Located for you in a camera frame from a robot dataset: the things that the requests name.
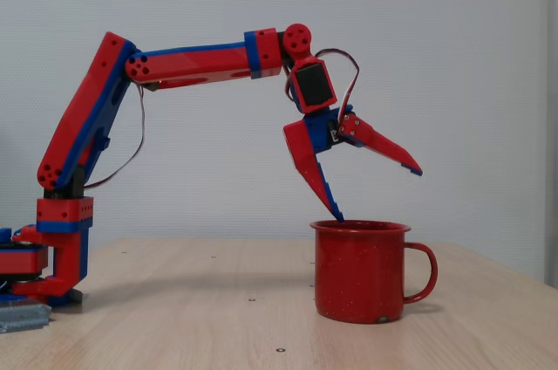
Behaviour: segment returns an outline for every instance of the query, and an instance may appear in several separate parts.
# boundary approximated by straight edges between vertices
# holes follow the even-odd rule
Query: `blue plastic part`
[[[351,113],[352,106],[347,105],[345,112]],[[304,124],[306,125],[306,130],[308,130],[308,135],[312,141],[315,154],[331,149],[328,123],[330,121],[335,121],[335,124],[337,124],[338,114],[339,108],[335,108],[333,110],[325,109],[324,111],[304,116]]]
[[[413,167],[410,167],[409,165],[405,165],[404,163],[401,164],[401,166],[403,168],[407,168],[409,169],[413,174],[418,175],[418,176],[422,176],[422,171],[419,171],[418,169],[415,169]]]
[[[95,139],[92,151],[85,163],[85,181],[89,179],[101,152],[105,150],[108,134],[119,110],[120,102],[124,98],[130,79],[126,76],[126,61],[136,50],[136,46],[125,41],[120,54],[112,66],[111,74],[103,87],[103,92],[95,103],[85,124],[73,142],[70,153],[62,167],[62,174],[58,177],[56,188],[63,188],[70,182],[71,176],[78,165],[79,158],[87,149],[90,141]]]
[[[81,252],[79,254],[79,279],[87,277],[87,257],[89,254],[89,228],[81,231]]]
[[[15,252],[37,252],[38,250],[43,250],[44,246],[41,245],[37,248],[29,248],[28,250],[0,250],[0,253],[4,253],[4,252],[11,252],[11,253],[15,253]]]
[[[258,44],[255,39],[255,31],[244,33],[244,45],[248,55],[250,77],[252,79],[259,79],[262,77],[262,66],[260,65],[260,52],[258,51]]]
[[[338,222],[344,222],[343,213],[339,210],[337,203],[333,200],[333,194],[331,193],[330,185],[325,181],[325,176],[323,176],[322,165],[320,162],[317,163],[317,168],[320,170],[320,175],[322,176],[323,187],[325,188],[325,194],[328,196],[328,201],[330,202],[330,212],[337,219]]]
[[[27,296],[23,294],[0,294],[0,302],[15,302],[25,298],[27,298]]]
[[[1,228],[0,229],[0,243],[6,243],[11,241],[11,228]]]
[[[38,233],[76,233],[93,226],[93,218],[83,222],[37,222]]]
[[[50,307],[60,307],[71,303],[70,294],[66,293],[62,296],[49,296],[47,298],[48,306]]]
[[[192,51],[207,51],[207,50],[222,50],[222,49],[239,49],[244,47],[244,42],[239,43],[229,43],[225,45],[196,45],[192,47],[176,47],[173,49],[155,50],[155,51],[140,51],[134,53],[135,58],[140,58],[141,56],[147,56],[152,58],[153,56],[161,56],[165,54],[175,54],[175,53],[189,53]]]

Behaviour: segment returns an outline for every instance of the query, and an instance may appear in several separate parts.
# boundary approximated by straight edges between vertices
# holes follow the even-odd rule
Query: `mug handle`
[[[428,296],[432,292],[432,290],[434,290],[436,280],[438,280],[438,261],[436,261],[436,257],[434,256],[432,250],[422,243],[405,242],[404,246],[412,250],[422,250],[428,256],[428,259],[430,260],[430,266],[432,267],[430,278],[428,279],[426,287],[421,292],[413,294],[412,296],[407,296],[403,299],[403,302],[408,305],[409,303],[415,303],[419,300],[422,300],[423,298]]]

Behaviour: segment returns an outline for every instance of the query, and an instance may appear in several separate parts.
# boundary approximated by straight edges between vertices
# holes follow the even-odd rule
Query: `white wall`
[[[0,0],[0,223],[34,220],[36,168],[105,31],[142,50],[307,24],[363,70],[352,103],[409,150],[422,178],[353,147],[321,155],[347,218],[409,223],[542,278],[548,0]],[[329,58],[342,93],[352,70]],[[146,95],[147,141],[92,191],[92,244],[131,235],[311,237],[329,218],[282,127],[283,77]],[[131,88],[93,178],[140,139]]]

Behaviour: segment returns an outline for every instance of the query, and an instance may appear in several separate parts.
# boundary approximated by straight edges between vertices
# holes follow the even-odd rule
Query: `black wire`
[[[140,85],[136,84],[136,87],[138,88],[139,106],[141,107],[141,142],[140,142],[138,148],[133,153],[132,157],[130,159],[128,159],[124,165],[122,165],[120,168],[118,168],[112,174],[108,175],[105,179],[103,179],[101,181],[94,182],[93,184],[85,185],[84,189],[91,189],[91,188],[100,187],[104,183],[109,182],[112,178],[114,178],[114,176],[118,172],[120,172],[122,169],[124,169],[128,165],[128,163],[130,163],[133,160],[133,158],[135,158],[138,155],[138,153],[141,151],[141,149],[143,148],[143,143],[144,143],[144,141],[146,141],[146,109],[143,106],[143,95],[144,95],[143,86],[140,86]]]

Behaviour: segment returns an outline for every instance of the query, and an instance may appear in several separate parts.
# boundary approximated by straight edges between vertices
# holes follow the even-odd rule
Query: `red plastic part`
[[[38,222],[79,222],[93,217],[93,197],[37,200]]]
[[[279,47],[279,37],[276,29],[268,28],[256,31],[255,41],[260,55],[262,78],[281,73],[281,48]]]
[[[111,32],[105,34],[89,71],[58,123],[56,133],[52,136],[51,144],[46,149],[39,166],[37,179],[44,188],[54,189],[56,179],[61,174],[64,162],[70,153],[71,145],[76,141],[99,99],[104,83],[111,73],[111,66],[114,66],[125,42],[116,34]]]
[[[135,82],[159,82],[159,89],[218,82],[250,75],[244,47],[184,51],[135,59],[126,64],[126,74]]]
[[[44,280],[16,283],[14,294],[34,296],[62,296],[79,282],[81,233],[49,234],[37,233],[35,226],[25,226],[14,241],[39,243],[57,249],[55,267],[56,277]]]
[[[370,124],[358,118],[354,113],[345,114],[341,119],[339,133],[348,139],[358,140],[365,144],[368,149],[422,174],[422,169],[406,150],[378,133]]]
[[[48,266],[48,250],[3,250],[0,274],[36,274]]]
[[[295,61],[295,64],[290,71],[290,82],[294,88],[296,98],[299,101],[300,111],[304,114],[313,113],[327,106],[331,106],[337,102],[335,90],[333,89],[333,85],[331,84],[330,75],[328,74],[325,62],[319,58],[315,58],[310,52],[311,39],[312,36],[310,34],[310,30],[306,25],[303,24],[292,24],[287,30],[285,30],[282,36],[282,43],[285,51]],[[327,99],[320,105],[307,106],[303,97],[303,93],[300,89],[300,85],[298,84],[298,80],[296,79],[296,72],[306,65],[315,63],[322,65],[323,71],[325,72],[325,76],[331,89],[332,97],[330,99]]]
[[[409,226],[388,222],[316,222],[316,308],[327,318],[359,324],[398,319],[406,303],[428,296],[438,278],[432,251],[406,243]],[[424,251],[432,266],[426,288],[404,298],[404,250]]]
[[[325,207],[331,210],[330,201],[323,185],[322,173],[304,121],[288,124],[283,128],[283,132],[296,170],[303,176]]]
[[[311,40],[310,29],[304,24],[290,25],[282,36],[285,50],[293,60],[303,60],[312,55],[310,53]]]

